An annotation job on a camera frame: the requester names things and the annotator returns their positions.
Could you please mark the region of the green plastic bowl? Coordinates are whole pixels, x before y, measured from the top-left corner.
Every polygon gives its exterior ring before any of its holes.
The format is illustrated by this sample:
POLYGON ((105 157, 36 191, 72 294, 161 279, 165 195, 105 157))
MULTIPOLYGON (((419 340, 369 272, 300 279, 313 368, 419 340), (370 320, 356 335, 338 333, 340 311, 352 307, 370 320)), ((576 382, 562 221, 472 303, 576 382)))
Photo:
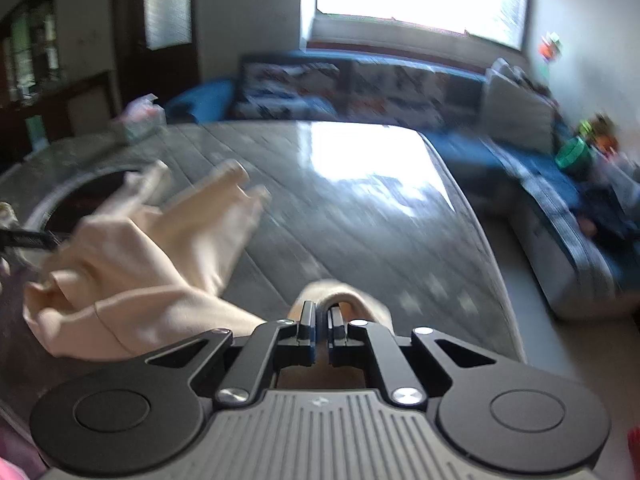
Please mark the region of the green plastic bowl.
POLYGON ((564 174, 583 179, 592 165, 591 148, 581 136, 574 136, 562 145, 554 160, 564 174))

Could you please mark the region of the pink floral garment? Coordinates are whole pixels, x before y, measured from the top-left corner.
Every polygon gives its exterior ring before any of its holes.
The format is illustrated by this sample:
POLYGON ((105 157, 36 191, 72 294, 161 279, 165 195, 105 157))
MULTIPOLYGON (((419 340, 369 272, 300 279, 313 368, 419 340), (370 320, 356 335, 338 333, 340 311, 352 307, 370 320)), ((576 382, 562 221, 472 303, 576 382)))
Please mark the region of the pink floral garment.
POLYGON ((0 480, 29 480, 29 478, 21 468, 0 458, 0 480))

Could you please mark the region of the dark wooden door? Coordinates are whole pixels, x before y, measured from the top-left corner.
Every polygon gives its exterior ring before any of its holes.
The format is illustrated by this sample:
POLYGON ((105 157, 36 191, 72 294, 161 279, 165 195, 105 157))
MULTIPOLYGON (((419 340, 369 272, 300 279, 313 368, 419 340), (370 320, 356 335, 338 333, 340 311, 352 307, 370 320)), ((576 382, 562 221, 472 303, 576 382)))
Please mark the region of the dark wooden door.
POLYGON ((166 104, 200 81, 193 0, 112 0, 120 98, 166 104))

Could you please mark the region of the cream knit sweater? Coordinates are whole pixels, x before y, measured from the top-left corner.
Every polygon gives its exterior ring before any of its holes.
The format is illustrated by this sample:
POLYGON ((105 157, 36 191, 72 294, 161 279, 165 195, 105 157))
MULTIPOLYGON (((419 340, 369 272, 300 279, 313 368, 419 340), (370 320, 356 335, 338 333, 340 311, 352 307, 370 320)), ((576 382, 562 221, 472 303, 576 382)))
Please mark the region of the cream knit sweater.
POLYGON ((51 356, 121 361, 208 332, 248 336, 262 318, 221 295, 270 194, 226 160, 166 208, 153 162, 76 226, 24 287, 23 318, 51 356))

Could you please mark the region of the colourful pinwheel toy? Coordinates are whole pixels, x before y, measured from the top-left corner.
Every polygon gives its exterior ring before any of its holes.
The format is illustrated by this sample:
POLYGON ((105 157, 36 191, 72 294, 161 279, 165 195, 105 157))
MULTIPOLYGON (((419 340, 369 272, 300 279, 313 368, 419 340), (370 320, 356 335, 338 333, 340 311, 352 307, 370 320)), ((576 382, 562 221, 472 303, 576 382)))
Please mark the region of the colourful pinwheel toy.
POLYGON ((555 32, 548 32, 540 38, 538 52, 547 64, 555 61, 562 52, 562 42, 555 32))

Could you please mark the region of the white tissue box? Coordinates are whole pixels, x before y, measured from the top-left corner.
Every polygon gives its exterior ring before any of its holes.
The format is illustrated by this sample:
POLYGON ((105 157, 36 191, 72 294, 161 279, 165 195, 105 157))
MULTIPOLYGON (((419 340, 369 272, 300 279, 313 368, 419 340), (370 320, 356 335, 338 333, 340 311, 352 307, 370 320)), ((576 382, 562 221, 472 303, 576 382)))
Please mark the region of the white tissue box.
POLYGON ((111 133, 116 142, 137 143, 166 125, 165 110, 156 100, 157 96, 153 93, 137 98, 110 122, 111 133))

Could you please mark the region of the plush teddy toy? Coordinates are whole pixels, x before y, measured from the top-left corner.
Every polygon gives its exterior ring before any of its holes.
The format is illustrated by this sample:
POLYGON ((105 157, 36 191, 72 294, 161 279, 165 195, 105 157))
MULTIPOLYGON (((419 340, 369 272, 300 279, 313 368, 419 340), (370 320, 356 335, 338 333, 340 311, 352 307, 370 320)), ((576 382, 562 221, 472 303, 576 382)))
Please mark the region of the plush teddy toy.
POLYGON ((595 114, 582 120, 577 133, 593 148, 603 154, 612 154, 618 150, 618 141, 612 120, 605 114, 595 114))

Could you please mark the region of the left butterfly print cushion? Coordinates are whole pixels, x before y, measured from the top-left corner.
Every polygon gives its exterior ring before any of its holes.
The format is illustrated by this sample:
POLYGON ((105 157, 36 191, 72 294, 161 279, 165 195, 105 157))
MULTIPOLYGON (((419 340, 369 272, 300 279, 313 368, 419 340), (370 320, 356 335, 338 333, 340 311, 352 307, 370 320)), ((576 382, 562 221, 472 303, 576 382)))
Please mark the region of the left butterfly print cushion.
POLYGON ((247 120, 333 120, 341 71, 330 63, 250 63, 231 116, 247 120))

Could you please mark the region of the right butterfly print cushion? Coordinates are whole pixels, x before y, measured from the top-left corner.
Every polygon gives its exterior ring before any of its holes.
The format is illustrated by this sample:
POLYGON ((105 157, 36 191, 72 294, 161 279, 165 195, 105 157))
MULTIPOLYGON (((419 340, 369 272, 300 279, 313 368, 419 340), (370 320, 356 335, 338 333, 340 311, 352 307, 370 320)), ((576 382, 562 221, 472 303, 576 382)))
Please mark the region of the right butterfly print cushion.
POLYGON ((414 130, 444 125, 450 75, 431 66, 357 62, 346 117, 352 122, 414 130))

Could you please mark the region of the dark blue clothes pile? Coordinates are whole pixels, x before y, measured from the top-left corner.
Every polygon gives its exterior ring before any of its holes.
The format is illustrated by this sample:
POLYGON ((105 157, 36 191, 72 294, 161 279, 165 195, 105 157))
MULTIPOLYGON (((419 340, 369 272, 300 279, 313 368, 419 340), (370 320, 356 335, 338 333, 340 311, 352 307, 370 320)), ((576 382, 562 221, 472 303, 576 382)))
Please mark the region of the dark blue clothes pile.
POLYGON ((594 234, 613 240, 638 240, 639 223, 623 210, 620 200, 608 184, 578 185, 579 204, 574 215, 594 226, 594 234))

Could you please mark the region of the butterfly print cushion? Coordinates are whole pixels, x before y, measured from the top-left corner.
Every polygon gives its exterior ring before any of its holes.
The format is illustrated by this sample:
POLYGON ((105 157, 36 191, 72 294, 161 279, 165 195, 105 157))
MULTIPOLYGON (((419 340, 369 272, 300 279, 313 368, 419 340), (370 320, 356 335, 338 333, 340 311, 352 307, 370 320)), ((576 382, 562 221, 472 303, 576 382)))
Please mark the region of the butterfly print cushion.
POLYGON ((330 63, 250 63, 231 116, 247 120, 333 120, 341 71, 330 63))
POLYGON ((444 125, 450 75, 431 66, 357 62, 346 117, 352 122, 414 130, 444 125))

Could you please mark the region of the blue corner sofa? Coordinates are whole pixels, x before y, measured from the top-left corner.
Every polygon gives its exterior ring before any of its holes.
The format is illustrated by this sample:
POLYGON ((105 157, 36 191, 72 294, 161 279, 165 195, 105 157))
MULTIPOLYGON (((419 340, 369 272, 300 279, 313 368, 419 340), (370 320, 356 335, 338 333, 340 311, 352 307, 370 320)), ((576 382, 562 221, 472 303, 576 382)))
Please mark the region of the blue corner sofa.
POLYGON ((183 91, 170 122, 337 120, 416 130, 474 206, 503 216, 553 313, 567 321, 639 309, 639 183, 597 116, 570 133, 524 70, 484 74, 352 52, 244 55, 232 78, 183 91))

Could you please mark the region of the round black induction cooktop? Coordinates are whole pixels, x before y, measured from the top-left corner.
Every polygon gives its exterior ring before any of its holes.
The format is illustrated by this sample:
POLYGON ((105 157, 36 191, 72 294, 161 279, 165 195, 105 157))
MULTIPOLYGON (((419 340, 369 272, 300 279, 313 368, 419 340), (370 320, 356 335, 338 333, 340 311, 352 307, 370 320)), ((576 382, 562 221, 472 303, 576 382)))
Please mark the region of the round black induction cooktop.
POLYGON ((69 178, 40 200, 23 226, 29 231, 70 235, 82 218, 93 214, 124 185, 128 174, 142 172, 142 165, 124 165, 69 178))

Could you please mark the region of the dark wooden cabinet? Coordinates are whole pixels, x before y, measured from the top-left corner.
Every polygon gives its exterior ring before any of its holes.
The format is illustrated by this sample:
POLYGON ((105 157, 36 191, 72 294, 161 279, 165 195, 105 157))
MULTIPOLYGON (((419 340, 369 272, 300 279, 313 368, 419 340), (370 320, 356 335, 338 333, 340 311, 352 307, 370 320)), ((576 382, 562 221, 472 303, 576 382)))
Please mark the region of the dark wooden cabinet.
POLYGON ((95 30, 61 58, 58 0, 22 0, 1 19, 1 168, 101 130, 119 112, 113 71, 91 68, 95 30))

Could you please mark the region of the grey plain pillow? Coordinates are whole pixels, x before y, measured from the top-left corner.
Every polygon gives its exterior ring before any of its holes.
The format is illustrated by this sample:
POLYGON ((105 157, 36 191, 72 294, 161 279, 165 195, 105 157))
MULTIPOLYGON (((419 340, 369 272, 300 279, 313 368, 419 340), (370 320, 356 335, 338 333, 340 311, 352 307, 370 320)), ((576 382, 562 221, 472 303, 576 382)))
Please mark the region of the grey plain pillow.
POLYGON ((492 140, 526 151, 553 151, 553 106, 492 68, 486 70, 480 128, 492 140))

